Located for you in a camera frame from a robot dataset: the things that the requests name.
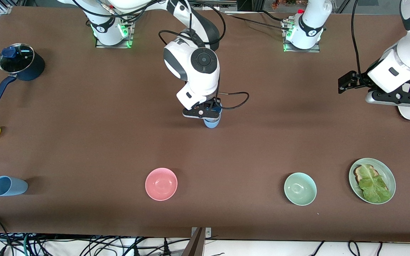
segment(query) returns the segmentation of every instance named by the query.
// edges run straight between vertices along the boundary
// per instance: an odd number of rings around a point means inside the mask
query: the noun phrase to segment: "pink bowl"
[[[145,190],[148,196],[156,201],[171,198],[178,186],[175,173],[167,168],[158,168],[149,173],[145,180]]]

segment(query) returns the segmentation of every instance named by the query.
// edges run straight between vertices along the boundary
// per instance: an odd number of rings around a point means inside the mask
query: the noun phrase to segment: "blue lid knob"
[[[14,58],[17,55],[17,50],[15,47],[9,46],[2,50],[1,55],[6,58]]]

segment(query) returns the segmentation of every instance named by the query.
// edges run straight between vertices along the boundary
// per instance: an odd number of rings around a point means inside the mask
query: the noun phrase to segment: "white floor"
[[[168,241],[175,241],[177,238],[169,238]],[[124,239],[124,245],[131,245],[134,239]],[[139,244],[139,246],[161,246],[163,238],[149,238]],[[179,242],[169,246],[171,251],[178,251],[185,248],[187,241]],[[297,242],[297,241],[242,241],[242,240],[207,240],[205,243],[204,256],[309,256],[314,253],[319,242]],[[88,246],[86,241],[70,242],[48,242],[45,248],[52,256],[79,256],[81,251]],[[358,243],[361,256],[376,256],[378,243]],[[117,255],[122,254],[122,248],[111,247],[117,251]],[[144,256],[152,250],[140,250],[140,255]],[[10,248],[6,249],[5,256],[11,255]],[[352,256],[346,242],[325,242],[316,256]],[[103,250],[98,256],[115,256],[115,252]],[[410,244],[384,243],[380,256],[410,256]]]

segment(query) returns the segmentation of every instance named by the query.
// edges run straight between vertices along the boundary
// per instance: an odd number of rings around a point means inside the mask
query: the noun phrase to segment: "bowl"
[[[379,173],[379,175],[382,177],[382,180],[385,182],[385,185],[389,189],[389,192],[391,194],[391,197],[383,202],[383,203],[372,203],[368,200],[366,200],[363,197],[363,191],[361,188],[358,186],[357,180],[355,178],[355,175],[353,174],[354,170],[359,167],[362,164],[369,164],[374,167],[374,169]],[[370,204],[385,204],[388,201],[390,201],[393,198],[393,195],[395,194],[396,191],[396,183],[395,183],[395,177],[393,176],[392,171],[385,165],[383,162],[372,159],[372,158],[362,158],[354,162],[354,164],[351,166],[349,170],[349,183],[350,187],[354,191],[354,193],[363,201],[370,203]]]
[[[307,206],[316,199],[317,187],[309,175],[294,173],[286,179],[284,193],[293,204]]]
[[[149,173],[145,180],[145,190],[152,199],[165,201],[176,192],[178,180],[174,172],[167,168],[158,168]]]

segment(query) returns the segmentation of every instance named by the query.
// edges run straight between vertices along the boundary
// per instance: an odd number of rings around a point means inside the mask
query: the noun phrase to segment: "green cable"
[[[23,239],[23,251],[25,252],[25,256],[28,256],[28,252],[26,251],[26,242],[28,241],[28,234]]]

